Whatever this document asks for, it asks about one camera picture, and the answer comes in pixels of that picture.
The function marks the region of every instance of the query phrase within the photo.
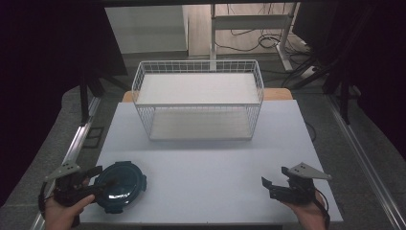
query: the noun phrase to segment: white wire basket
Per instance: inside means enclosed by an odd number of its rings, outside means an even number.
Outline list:
[[[255,60],[142,61],[132,98],[151,140],[251,140],[263,82]]]

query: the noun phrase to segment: white tabletop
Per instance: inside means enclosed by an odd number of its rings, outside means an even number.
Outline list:
[[[281,166],[323,170],[296,101],[263,102],[252,141],[149,141],[133,103],[119,103],[97,165],[132,161],[147,190],[118,215],[97,204],[82,222],[131,224],[282,224],[295,215],[262,187],[261,177],[288,186]],[[342,221],[328,183],[315,180]]]

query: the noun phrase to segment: gray floor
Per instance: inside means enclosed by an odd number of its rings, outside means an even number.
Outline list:
[[[282,71],[282,64],[277,55],[238,57],[255,58],[259,61],[260,68],[264,70]],[[185,58],[190,57],[183,53],[124,56],[128,76],[119,76],[117,79],[131,84],[138,63],[143,59]],[[267,87],[279,87],[285,78],[284,74],[270,72],[263,72],[262,76]],[[124,94],[124,91],[117,86],[105,80],[101,81],[106,93],[101,98],[101,105],[93,127],[103,127],[104,130],[98,146],[94,146],[97,143],[92,139],[87,139],[84,143],[87,148],[81,150],[78,158],[78,163],[83,168],[96,164],[115,108]],[[327,96],[321,91],[323,82],[323,79],[317,80],[300,90],[292,91],[292,94],[298,101],[304,120],[314,126],[316,130],[316,133],[313,133],[310,129],[309,134],[313,137],[316,134],[314,147],[325,172],[334,177],[329,184],[344,222],[333,222],[330,229],[393,229],[330,110]],[[356,100],[350,101],[350,121],[372,164],[404,214],[406,211],[406,164],[404,160],[382,132],[359,109]],[[78,129],[79,122],[79,90],[74,88],[64,95],[62,109],[48,138],[6,204],[0,209],[0,229],[29,229],[31,227],[37,215],[36,197],[40,189],[38,181],[62,162]],[[78,229],[134,229],[134,226],[82,224]],[[272,228],[261,226],[249,229]],[[302,228],[299,224],[288,224],[283,229]]]

